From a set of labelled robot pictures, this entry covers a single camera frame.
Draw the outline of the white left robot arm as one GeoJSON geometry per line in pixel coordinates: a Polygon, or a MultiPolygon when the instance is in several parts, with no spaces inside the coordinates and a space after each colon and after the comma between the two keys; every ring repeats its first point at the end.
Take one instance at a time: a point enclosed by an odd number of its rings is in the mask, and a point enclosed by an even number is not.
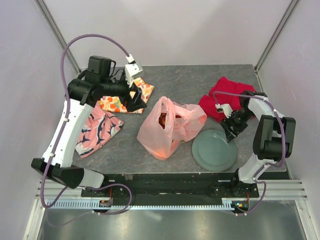
{"type": "Polygon", "coordinates": [[[64,102],[57,129],[42,157],[34,158],[31,167],[44,177],[70,189],[79,186],[92,188],[99,197],[106,196],[110,185],[97,171],[73,165],[73,156],[85,121],[96,103],[104,96],[118,97],[128,112],[146,108],[142,90],[134,80],[141,77],[143,68],[132,55],[119,79],[113,78],[116,62],[110,58],[91,56],[88,68],[67,86],[69,100],[64,102]]]}

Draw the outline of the grey-green round plate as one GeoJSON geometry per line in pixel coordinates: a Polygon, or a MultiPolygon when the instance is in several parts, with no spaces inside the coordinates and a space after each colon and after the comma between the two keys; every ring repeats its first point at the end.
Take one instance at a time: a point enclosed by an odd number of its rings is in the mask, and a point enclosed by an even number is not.
{"type": "Polygon", "coordinates": [[[224,172],[237,161],[237,146],[227,142],[220,130],[209,129],[200,132],[192,143],[192,155],[195,161],[210,172],[224,172]]]}

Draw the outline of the pink plastic bag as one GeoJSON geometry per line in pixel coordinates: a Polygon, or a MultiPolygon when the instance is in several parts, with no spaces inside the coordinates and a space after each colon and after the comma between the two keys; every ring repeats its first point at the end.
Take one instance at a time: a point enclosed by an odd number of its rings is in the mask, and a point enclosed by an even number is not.
{"type": "Polygon", "coordinates": [[[159,98],[142,123],[137,140],[156,159],[168,159],[182,143],[194,139],[204,127],[207,115],[198,104],[178,104],[159,98]]]}

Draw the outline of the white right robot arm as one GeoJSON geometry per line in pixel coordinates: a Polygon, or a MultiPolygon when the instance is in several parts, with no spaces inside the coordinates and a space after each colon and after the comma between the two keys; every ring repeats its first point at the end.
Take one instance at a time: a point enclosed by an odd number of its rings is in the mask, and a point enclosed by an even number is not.
{"type": "Polygon", "coordinates": [[[268,167],[281,167],[290,157],[296,120],[279,113],[263,92],[244,91],[231,96],[239,97],[239,110],[232,110],[228,103],[215,105],[217,111],[224,114],[220,125],[228,143],[247,128],[250,118],[256,117],[259,121],[252,143],[253,154],[236,171],[236,180],[229,184],[230,193],[240,197],[247,191],[246,184],[256,183],[268,167]]]}

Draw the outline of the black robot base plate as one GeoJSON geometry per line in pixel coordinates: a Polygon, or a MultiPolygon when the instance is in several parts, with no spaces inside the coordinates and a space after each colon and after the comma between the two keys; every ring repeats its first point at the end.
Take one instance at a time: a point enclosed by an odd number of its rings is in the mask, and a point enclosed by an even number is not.
{"type": "Polygon", "coordinates": [[[103,186],[124,184],[133,195],[187,194],[217,198],[257,198],[256,183],[243,183],[232,172],[106,174],[103,186]]]}

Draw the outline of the red yellow fake fruit bunch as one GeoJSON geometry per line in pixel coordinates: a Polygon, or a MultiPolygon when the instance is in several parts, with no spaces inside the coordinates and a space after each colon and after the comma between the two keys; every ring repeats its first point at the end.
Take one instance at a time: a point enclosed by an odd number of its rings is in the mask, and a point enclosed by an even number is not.
{"type": "Polygon", "coordinates": [[[166,112],[162,112],[158,118],[158,123],[163,130],[165,130],[167,126],[174,129],[177,120],[182,120],[182,116],[179,114],[169,116],[166,112]]]}

